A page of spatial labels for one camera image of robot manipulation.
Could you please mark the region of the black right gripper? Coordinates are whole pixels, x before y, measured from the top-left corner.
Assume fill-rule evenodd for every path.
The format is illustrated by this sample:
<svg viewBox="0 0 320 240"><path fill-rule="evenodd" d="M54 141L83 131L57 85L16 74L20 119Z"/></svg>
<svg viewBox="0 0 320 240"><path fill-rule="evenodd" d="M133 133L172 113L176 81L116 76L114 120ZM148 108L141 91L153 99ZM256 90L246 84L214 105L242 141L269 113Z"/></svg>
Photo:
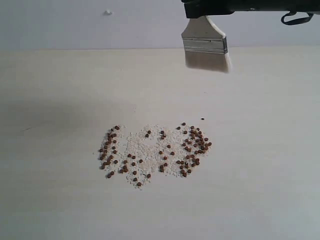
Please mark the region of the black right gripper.
<svg viewBox="0 0 320 240"><path fill-rule="evenodd" d="M225 0L182 0L187 18L199 18L202 16L231 15L231 10Z"/></svg>

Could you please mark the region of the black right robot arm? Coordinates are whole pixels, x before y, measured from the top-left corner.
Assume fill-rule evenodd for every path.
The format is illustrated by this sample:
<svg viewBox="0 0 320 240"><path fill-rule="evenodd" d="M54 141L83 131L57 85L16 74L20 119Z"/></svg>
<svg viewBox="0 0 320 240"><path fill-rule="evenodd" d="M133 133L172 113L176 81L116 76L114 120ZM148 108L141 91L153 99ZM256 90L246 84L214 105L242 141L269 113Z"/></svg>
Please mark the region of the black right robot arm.
<svg viewBox="0 0 320 240"><path fill-rule="evenodd" d="M319 0L183 0L188 19L235 12L301 12L318 14Z"/></svg>

